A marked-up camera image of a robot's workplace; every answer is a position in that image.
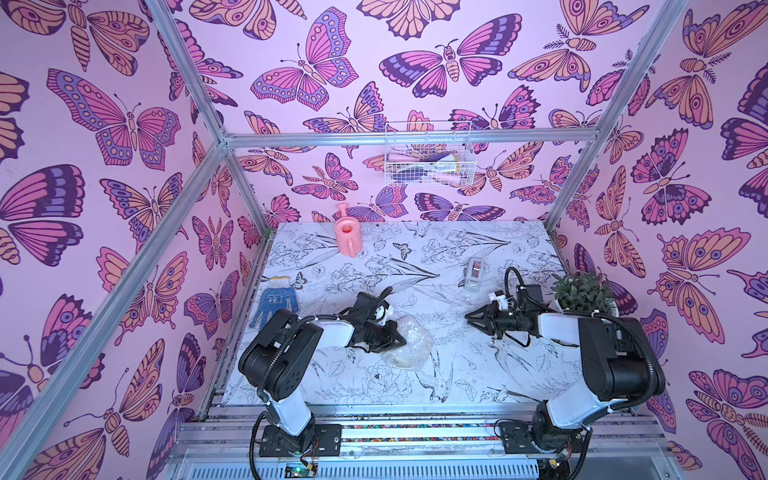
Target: butterfly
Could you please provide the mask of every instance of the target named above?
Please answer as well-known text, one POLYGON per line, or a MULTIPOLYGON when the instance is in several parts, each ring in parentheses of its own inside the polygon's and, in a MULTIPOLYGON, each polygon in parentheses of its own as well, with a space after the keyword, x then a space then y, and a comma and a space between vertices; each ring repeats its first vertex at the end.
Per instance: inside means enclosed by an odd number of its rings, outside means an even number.
POLYGON ((410 87, 421 78, 413 87, 413 96, 416 98, 424 98, 427 95, 445 96, 448 77, 458 81, 459 67, 469 84, 477 87, 483 78, 495 75, 502 69, 501 61, 479 55, 506 55, 517 39, 521 27, 520 15, 503 15, 475 29, 455 51, 451 48, 451 43, 456 39, 447 45, 436 46, 443 48, 442 55, 433 51, 406 51, 382 60, 379 70, 389 80, 402 87, 410 87))
POLYGON ((677 460, 677 463, 683 470, 696 470, 697 468, 701 468, 701 460, 699 460, 693 453, 684 449, 679 443, 670 440, 667 442, 667 446, 670 448, 670 451, 674 454, 675 460, 677 460))
MULTIPOLYGON (((99 183, 104 188, 104 192, 109 195, 114 209, 118 215, 128 220, 128 225, 136 239, 136 252, 141 249, 144 242, 152 234, 154 228, 160 223, 160 220, 168 213, 170 205, 181 193, 181 173, 171 175, 165 181, 157 197, 145 188, 149 198, 140 194, 138 190, 128 184, 117 180, 102 178, 99 183)), ((184 227, 179 229, 187 237, 184 227)))
MULTIPOLYGON (((110 440, 115 451, 119 455, 128 457, 131 439, 122 421, 141 422, 157 410, 163 397, 163 386, 158 383, 158 380, 164 353, 165 341, 159 339, 150 347, 136 368, 117 411, 114 410, 114 404, 117 402, 115 397, 115 402, 104 411, 104 414, 86 413, 64 423, 66 428, 82 417, 92 416, 96 419, 104 419, 103 428, 81 433, 38 453, 24 478, 27 480, 47 478, 57 473, 61 475, 62 472, 88 472, 90 474, 88 478, 96 478, 104 459, 104 447, 108 434, 111 434, 110 440), (71 452, 71 455, 62 455, 62 452, 71 452)), ((127 372, 128 369, 125 369, 118 381, 118 386, 127 372)))
POLYGON ((80 217, 84 188, 80 169, 67 164, 41 168, 16 182, 0 199, 0 220, 34 220, 0 228, 0 258, 18 265, 19 242, 44 265, 57 266, 64 250, 80 243, 83 230, 74 223, 41 219, 80 217))
POLYGON ((640 258, 640 254, 634 248, 632 242, 619 230, 624 228, 624 221, 619 220, 618 217, 624 202, 626 186, 627 169, 622 165, 616 170, 614 177, 611 179, 611 184, 608 185, 608 189, 605 192, 601 192, 595 202, 598 215, 609 222, 598 227, 595 233, 597 235, 610 234, 603 249, 605 262, 608 265, 616 266, 620 264, 629 273, 643 278, 645 277, 643 259, 640 258))
POLYGON ((670 183, 690 176, 672 178, 677 169, 685 164, 683 162, 672 170, 683 153, 687 139, 687 129, 675 130, 669 136, 657 138, 650 155, 644 154, 632 167, 635 183, 655 182, 643 192, 655 192, 642 210, 643 221, 649 225, 658 225, 667 219, 682 225, 692 214, 703 211, 712 200, 707 192, 699 188, 670 183))
MULTIPOLYGON (((298 0, 277 0, 288 12, 306 20, 304 10, 298 0)), ((190 15, 208 23, 240 26, 249 17, 256 5, 256 14, 243 27, 243 33, 256 40, 267 40, 277 28, 275 11, 270 0, 243 0, 226 2, 224 0, 195 0, 190 5, 190 15)))
MULTIPOLYGON (((649 9, 648 5, 645 5, 629 15, 621 15, 618 8, 611 2, 605 2, 598 7, 598 0, 560 0, 560 7, 568 27, 577 36, 569 38, 568 30, 558 24, 557 31, 560 39, 546 44, 544 48, 547 50, 563 46, 573 48, 575 51, 594 50, 597 44, 578 36, 606 35, 619 31, 632 25, 649 9)), ((586 91, 592 73, 587 62, 568 48, 540 55, 511 69, 508 73, 510 78, 526 81, 542 81, 552 75, 556 81, 576 78, 580 81, 579 89, 586 91)))
POLYGON ((707 86, 696 73, 702 72, 711 84, 717 77, 711 68, 730 56, 730 52, 719 55, 737 41, 752 33, 768 20, 768 3, 751 2, 739 5, 721 22, 720 15, 704 20, 701 25, 694 23, 694 12, 688 10, 683 21, 683 42, 688 50, 706 60, 686 58, 680 68, 691 75, 673 78, 661 85, 648 99, 645 108, 656 100, 664 100, 670 110, 678 107, 680 118, 694 127, 704 130, 711 128, 714 120, 712 100, 707 86))
MULTIPOLYGON (((171 328, 176 328, 172 317, 176 313, 176 305, 179 303, 176 296, 181 291, 181 284, 184 283, 184 276, 187 274, 187 261, 187 252, 179 253, 162 269, 157 282, 154 282, 154 278, 157 276, 155 273, 141 287, 120 321, 122 331, 114 341, 116 346, 120 345, 125 333, 133 332, 136 328, 144 325, 144 321, 150 316, 155 322, 168 322, 171 328)), ((100 267, 98 275, 102 281, 101 286, 104 290, 111 292, 123 276, 125 269, 128 268, 129 262, 122 255, 107 247, 102 247, 99 250, 99 257, 96 262, 100 267)))
POLYGON ((583 226, 585 232, 590 225, 589 211, 587 210, 587 204, 585 203, 589 200, 587 192, 592 188, 592 185, 594 185, 594 182, 598 179, 599 174, 600 169, 597 165, 595 165, 592 170, 588 171, 581 181, 581 185, 579 185, 579 188, 576 190, 573 200, 571 200, 565 208, 565 211, 568 213, 571 220, 576 220, 576 224, 583 226))
POLYGON ((451 19, 461 0, 362 0, 357 9, 366 17, 388 18, 386 24, 396 37, 421 38, 430 21, 451 19))
POLYGON ((352 172, 341 166, 341 160, 331 153, 326 155, 326 172, 320 167, 312 166, 317 172, 317 177, 307 177, 303 175, 304 180, 309 182, 319 182, 316 184, 298 185, 291 189, 300 195, 312 195, 315 198, 324 199, 330 195, 334 200, 346 200, 344 194, 349 190, 357 190, 357 183, 352 178, 352 172))
MULTIPOLYGON (((581 115, 581 120, 579 120, 571 112, 555 108, 553 111, 549 112, 549 123, 552 125, 552 128, 595 128, 600 121, 600 112, 602 112, 602 110, 592 112, 588 117, 585 117, 584 114, 577 111, 576 113, 581 115)), ((564 143, 565 140, 552 142, 554 145, 564 143)))
MULTIPOLYGON (((768 64, 755 75, 754 80, 746 87, 746 92, 739 102, 739 111, 758 120, 755 123, 744 118, 729 118, 720 129, 720 136, 726 139, 723 150, 724 160, 733 160, 745 155, 758 153, 747 165, 747 168, 758 168, 768 165, 768 116, 765 105, 768 101, 768 64)), ((768 199, 765 191, 768 187, 768 169, 750 178, 739 189, 739 195, 757 202, 757 212, 768 218, 768 199)))
MULTIPOLYGON (((361 222, 383 222, 387 217, 400 218, 408 214, 406 206, 402 202, 406 199, 406 186, 392 184, 384 187, 378 195, 376 202, 371 198, 367 207, 349 207, 346 212, 361 222)), ((341 212, 333 214, 333 219, 341 218, 341 212)))
POLYGON ((312 210, 312 221, 317 223, 330 223, 331 219, 321 214, 320 212, 312 210))
POLYGON ((277 228, 283 222, 298 222, 301 218, 299 211, 290 206, 290 200, 285 194, 274 197, 270 207, 272 210, 264 205, 264 221, 271 228, 277 228))
POLYGON ((227 253, 232 247, 230 238, 235 228, 235 223, 230 220, 221 228, 221 219, 214 228, 214 221, 208 217, 208 227, 199 218, 192 216, 192 227, 197 233, 197 245, 200 254, 205 255, 205 266, 213 270, 214 265, 221 263, 221 268, 227 265, 227 253))
POLYGON ((81 6, 84 2, 72 2, 66 5, 60 0, 33 0, 2 3, 5 14, 19 27, 37 35, 53 35, 64 24, 69 13, 72 20, 70 34, 74 56, 77 57, 83 71, 91 60, 91 41, 85 27, 96 46, 112 68, 123 75, 133 75, 138 68, 138 61, 128 52, 135 53, 149 38, 149 25, 137 15, 127 12, 96 12, 86 15, 81 6))
MULTIPOLYGON (((280 129, 266 118, 254 114, 252 111, 245 111, 245 118, 248 120, 251 130, 257 135, 277 135, 280 129)), ((246 155, 238 157, 240 165, 249 172, 263 171, 267 175, 278 175, 283 177, 286 184, 293 185, 293 175, 290 174, 280 162, 288 160, 283 153, 304 153, 312 150, 314 147, 258 147, 252 148, 246 155)))
POLYGON ((261 232, 259 232, 256 224, 251 222, 250 218, 246 218, 245 216, 238 217, 237 224, 243 231, 243 242, 246 247, 251 248, 253 245, 261 243, 261 232))
POLYGON ((221 354, 224 352, 224 349, 226 348, 226 340, 225 339, 215 339, 214 340, 214 350, 216 350, 216 361, 219 361, 219 358, 221 358, 221 354))
MULTIPOLYGON (((85 327, 91 322, 91 313, 83 310, 83 301, 75 300, 73 296, 61 295, 54 303, 43 326, 40 342, 40 356, 37 362, 32 354, 29 336, 24 335, 24 341, 29 348, 29 362, 16 362, 5 354, 2 358, 12 363, 26 367, 27 378, 38 392, 42 392, 61 362, 69 354, 85 327)), ((81 389, 86 389, 101 378, 104 364, 102 353, 96 360, 83 383, 81 389)), ((0 370, 0 448, 8 441, 16 425, 21 421, 27 409, 34 401, 31 386, 19 374, 0 370)))
POLYGON ((665 242, 659 233, 656 238, 664 246, 661 249, 668 271, 659 275, 656 288, 668 306, 677 306, 677 312, 685 317, 696 333, 704 334, 710 342, 725 343, 725 334, 712 305, 696 287, 702 276, 698 272, 714 268, 737 254, 750 240, 747 232, 738 228, 726 231, 708 230, 690 241, 684 236, 673 237, 665 242))
POLYGON ((768 379, 758 375, 742 379, 719 369, 714 372, 714 381, 706 373, 698 371, 690 372, 688 378, 703 392, 694 390, 701 402, 688 399, 685 404, 696 420, 708 423, 707 434, 712 442, 733 457, 745 477, 764 480, 760 463, 734 423, 741 426, 755 447, 761 452, 765 449, 765 443, 747 426, 764 427, 765 416, 759 413, 742 415, 735 408, 756 409, 768 404, 768 379))
POLYGON ((15 118, 5 115, 20 111, 29 99, 29 82, 0 71, 0 163, 6 158, 18 158, 18 148, 24 144, 24 131, 15 118))
POLYGON ((274 98, 281 104, 298 99, 318 111, 329 97, 323 85, 342 88, 356 80, 355 69, 344 57, 352 43, 345 24, 346 15, 334 7, 321 13, 306 36, 306 60, 300 59, 298 68, 275 68, 259 76, 250 87, 256 98, 274 98))
POLYGON ((413 253, 413 250, 409 248, 407 243, 395 243, 392 242, 392 245, 397 249, 400 250, 400 258, 403 260, 406 260, 408 258, 409 253, 413 253))
POLYGON ((69 107, 72 120, 96 133, 96 143, 107 165, 128 165, 134 151, 149 168, 165 170, 165 147, 176 142, 179 116, 167 108, 148 108, 138 116, 122 110, 90 81, 48 70, 48 88, 69 107))
MULTIPOLYGON (((485 108, 482 112, 488 117, 485 120, 481 115, 469 110, 451 111, 450 121, 453 122, 451 130, 488 130, 496 128, 521 129, 533 128, 535 120, 531 118, 536 109, 541 105, 533 98, 533 90, 520 85, 513 91, 507 101, 502 106, 502 111, 498 112, 498 104, 493 115, 489 115, 485 108)), ((488 149, 488 144, 474 144, 475 153, 479 154, 488 149)))
POLYGON ((422 220, 436 222, 449 222, 458 220, 461 222, 470 220, 494 220, 504 215, 506 210, 499 207, 481 205, 479 207, 466 207, 466 204, 456 202, 456 205, 445 198, 435 194, 416 194, 413 199, 420 211, 422 220))
POLYGON ((214 292, 213 295, 198 293, 184 303, 184 315, 190 317, 195 325, 202 324, 205 336, 209 340, 219 329, 219 319, 223 323, 232 320, 238 281, 240 281, 240 274, 234 270, 224 280, 218 293, 214 292))
MULTIPOLYGON (((660 359, 669 342, 667 315, 660 310, 653 309, 649 316, 640 319, 640 324, 643 327, 645 336, 648 337, 648 342, 654 351, 654 355, 657 359, 660 359)), ((674 414, 672 398, 667 390, 664 390, 661 395, 651 397, 645 403, 648 409, 659 418, 661 428, 665 432, 677 433, 677 418, 674 414)))
MULTIPOLYGON (((747 275, 738 270, 726 271, 744 281, 744 293, 761 302, 768 303, 768 272, 757 272, 754 275, 747 275)), ((768 318, 768 312, 755 312, 755 315, 768 318)), ((768 355, 768 329, 761 330, 752 335, 752 340, 756 343, 755 350, 743 353, 742 357, 751 359, 756 356, 768 355)))
MULTIPOLYGON (((510 180, 522 180, 533 172, 533 160, 536 158, 536 154, 544 146, 544 142, 532 141, 523 145, 517 149, 513 154, 509 155, 504 161, 499 164, 498 168, 493 168, 498 155, 493 160, 493 164, 490 167, 485 168, 485 172, 475 172, 475 181, 472 184, 458 189, 461 195, 471 196, 479 194, 485 186, 486 180, 491 183, 491 186, 498 191, 502 191, 502 179, 501 177, 508 178, 510 180)), ((506 150, 502 151, 499 155, 506 153, 506 150)))
POLYGON ((563 187, 565 179, 568 178, 568 174, 571 172, 571 168, 573 168, 573 164, 568 162, 569 158, 571 158, 571 155, 559 157, 554 161, 549 172, 549 180, 542 178, 542 185, 518 188, 513 190, 509 197, 517 197, 523 201, 530 200, 534 204, 549 205, 554 203, 557 199, 557 192, 563 187))
POLYGON ((618 283, 608 280, 605 274, 594 265, 589 252, 580 243, 574 245, 574 266, 576 270, 584 273, 599 273, 605 285, 614 294, 619 315, 626 316, 637 310, 637 300, 634 299, 632 294, 618 283))
POLYGON ((245 255, 243 255, 243 252, 240 252, 240 277, 243 278, 243 286, 246 286, 252 268, 253 263, 246 259, 245 255))
MULTIPOLYGON (((211 85, 217 83, 211 77, 240 78, 243 76, 243 73, 232 67, 226 66, 220 61, 213 60, 212 58, 205 58, 205 52, 197 43, 197 39, 192 36, 192 31, 190 31, 189 25, 181 20, 176 20, 176 26, 179 29, 179 33, 181 33, 181 38, 184 40, 184 44, 187 46, 187 50, 190 52, 192 62, 203 81, 203 85, 210 100, 215 104, 236 107, 237 102, 235 100, 221 91, 218 91, 216 88, 211 87, 211 85)), ((170 94, 168 95, 168 98, 172 101, 176 100, 181 96, 181 92, 188 96, 189 89, 187 88, 187 84, 184 82, 184 78, 181 77, 178 65, 176 65, 176 61, 170 54, 168 47, 165 45, 165 40, 160 35, 160 32, 157 33, 157 37, 160 39, 161 45, 163 45, 163 50, 165 50, 165 55, 168 57, 168 63, 172 70, 170 73, 170 94)), ((190 99, 190 102, 192 123, 196 123, 199 111, 197 110, 197 105, 194 103, 194 99, 190 99)))
POLYGON ((611 135, 608 137, 608 141, 605 144, 605 149, 603 149, 603 153, 608 152, 608 150, 611 151, 611 165, 621 160, 621 155, 623 155, 625 151, 632 150, 643 142, 644 137, 642 132, 636 130, 623 131, 625 128, 631 128, 631 126, 624 125, 622 127, 622 122, 623 118, 614 125, 613 130, 611 130, 611 135))

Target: butterfly wing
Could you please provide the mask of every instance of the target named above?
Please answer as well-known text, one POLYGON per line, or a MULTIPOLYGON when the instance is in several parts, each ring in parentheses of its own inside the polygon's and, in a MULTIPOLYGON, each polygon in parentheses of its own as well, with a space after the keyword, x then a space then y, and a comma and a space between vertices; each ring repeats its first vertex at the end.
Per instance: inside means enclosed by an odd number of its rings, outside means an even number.
POLYGON ((712 441, 733 457, 739 469, 749 480, 765 480, 760 463, 755 458, 750 444, 744 440, 738 430, 725 420, 717 419, 707 425, 707 434, 712 441))
POLYGON ((54 303, 43 326, 40 363, 53 373, 91 322, 91 313, 83 310, 83 301, 61 295, 54 303))
POLYGON ((382 60, 379 70, 396 84, 410 87, 441 63, 442 56, 433 51, 406 51, 382 60))
POLYGON ((659 418, 661 428, 665 432, 677 433, 677 418, 674 415, 672 398, 666 390, 659 396, 651 397, 645 405, 659 418))
POLYGON ((152 454, 147 465, 147 480, 155 480, 165 468, 170 454, 176 445, 176 439, 181 425, 194 417, 194 410, 186 407, 174 409, 160 429, 160 434, 152 448, 152 454))
POLYGON ((611 99, 616 86, 619 85, 624 69, 609 72, 598 79, 587 96, 587 105, 597 105, 611 99))
POLYGON ((152 415, 160 405, 163 386, 158 380, 164 353, 165 341, 159 339, 149 348, 136 368, 119 408, 126 420, 140 422, 152 415))
POLYGON ((104 429, 89 430, 43 450, 22 479, 96 480, 107 445, 103 433, 104 429))
POLYGON ((0 219, 80 216, 85 182, 74 165, 53 165, 22 178, 0 200, 0 219))
POLYGON ((188 333, 181 340, 179 360, 176 365, 176 390, 193 392, 205 383, 205 356, 200 356, 200 345, 194 335, 188 333))
POLYGON ((165 170, 165 148, 175 143, 179 116, 167 108, 148 108, 136 119, 141 160, 149 168, 165 170))
POLYGON ((234 316, 234 300, 237 296, 237 282, 240 281, 240 274, 234 270, 227 276, 221 286, 219 301, 221 303, 221 321, 224 323, 232 320, 234 316))
POLYGON ((219 328, 219 311, 216 299, 209 293, 198 293, 184 303, 184 315, 195 325, 203 325, 206 338, 210 339, 219 328))
POLYGON ((715 389, 726 402, 740 409, 758 409, 768 404, 768 379, 751 376, 743 379, 725 370, 715 370, 715 389))
POLYGON ((513 91, 502 110, 498 113, 498 122, 502 128, 533 128, 531 116, 541 105, 533 98, 533 90, 520 85, 513 91))
POLYGON ((650 93, 650 79, 648 78, 648 74, 645 74, 640 84, 637 86, 637 90, 632 94, 632 99, 629 100, 627 109, 630 116, 634 116, 640 111, 645 99, 648 97, 648 93, 650 93))
POLYGON ((176 305, 179 303, 176 295, 181 290, 181 284, 184 283, 187 262, 187 252, 179 253, 168 262, 154 284, 152 318, 155 322, 169 322, 171 327, 174 327, 171 317, 176 313, 176 305))

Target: metal rail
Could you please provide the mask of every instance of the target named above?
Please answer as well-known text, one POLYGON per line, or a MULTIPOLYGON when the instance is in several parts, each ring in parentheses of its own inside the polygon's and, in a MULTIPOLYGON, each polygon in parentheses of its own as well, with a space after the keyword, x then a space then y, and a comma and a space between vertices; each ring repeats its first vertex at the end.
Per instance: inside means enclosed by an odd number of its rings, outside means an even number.
POLYGON ((658 9, 656 17, 650 24, 645 33, 640 46, 637 48, 637 54, 632 58, 627 70, 621 76, 619 85, 616 87, 608 106, 603 110, 598 122, 598 136, 591 141, 581 152, 576 165, 568 175, 565 185, 560 190, 558 199, 552 205, 545 221, 547 231, 554 230, 560 220, 560 216, 565 212, 568 202, 576 193, 576 190, 584 180, 584 176, 589 171, 589 167, 596 161, 601 152, 603 144, 611 135, 616 122, 619 121, 621 112, 629 103, 632 95, 640 86, 648 68, 653 64, 656 55, 664 45, 672 29, 677 24, 678 18, 683 14, 683 10, 688 5, 688 0, 666 0, 658 9))

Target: line drawing of bird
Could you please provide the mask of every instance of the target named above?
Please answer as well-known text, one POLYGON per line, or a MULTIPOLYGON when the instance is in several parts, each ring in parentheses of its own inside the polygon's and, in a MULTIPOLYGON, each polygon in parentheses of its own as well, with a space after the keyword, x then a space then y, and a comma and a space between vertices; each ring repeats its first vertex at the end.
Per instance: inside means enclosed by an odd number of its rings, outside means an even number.
POLYGON ((442 372, 440 371, 440 353, 435 351, 435 355, 430 352, 432 357, 432 368, 434 375, 427 375, 426 373, 419 371, 416 372, 416 378, 422 387, 425 389, 431 389, 432 393, 429 394, 429 401, 431 403, 445 403, 448 399, 448 395, 451 393, 451 386, 453 385, 453 362, 451 362, 451 372, 448 375, 448 379, 443 379, 442 372))
POLYGON ((518 364, 520 364, 520 366, 523 367, 525 371, 528 372, 529 375, 532 375, 531 369, 533 369, 533 365, 528 363, 528 361, 522 358, 521 356, 515 355, 514 353, 512 353, 510 351, 511 345, 509 344, 509 342, 493 339, 491 340, 490 347, 496 350, 493 356, 496 358, 496 362, 498 362, 498 365, 505 371, 507 375, 509 375, 509 377, 515 383, 522 386, 522 384, 515 378, 515 376, 512 375, 512 368, 507 363, 510 357, 513 358, 518 364))

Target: butterfly wallpaper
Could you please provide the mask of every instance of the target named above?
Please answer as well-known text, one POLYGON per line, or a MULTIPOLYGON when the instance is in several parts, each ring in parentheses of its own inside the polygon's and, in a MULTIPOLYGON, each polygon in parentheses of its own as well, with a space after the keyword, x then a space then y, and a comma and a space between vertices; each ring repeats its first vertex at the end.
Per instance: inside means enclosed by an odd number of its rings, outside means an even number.
MULTIPOLYGON (((178 99, 185 98, 183 84, 169 97, 175 64, 137 2, 4 2, 0 39, 14 45, 0 72, 0 309, 4 319, 25 319, 6 321, 0 340, 1 449, 212 138, 199 118, 193 122, 189 100, 178 99), (38 22, 30 21, 35 15, 38 22)), ((237 76, 203 47, 190 42, 201 74, 222 82, 237 76)), ((232 107, 232 99, 220 98, 220 109, 232 107)), ((231 325, 227 305, 240 305, 239 259, 253 262, 261 240, 257 230, 246 236, 238 230, 229 250, 218 253, 217 269, 207 269, 192 217, 206 223, 212 217, 216 225, 223 219, 225 226, 250 218, 225 166, 211 180, 83 377, 28 478, 57 465, 49 449, 75 444, 83 454, 66 467, 89 468, 91 478, 162 472, 178 425, 194 415, 212 380, 215 342, 221 351, 231 325), (230 261, 222 268, 225 255, 230 261), (225 310, 216 338, 208 339, 184 315, 185 306, 210 289, 221 292, 231 273, 237 288, 214 302, 213 311, 225 310), (105 416, 108 409, 114 414, 105 416)))
POLYGON ((601 273, 642 323, 668 381, 647 407, 687 477, 756 480, 768 475, 768 2, 689 7, 556 234, 572 273, 601 273))

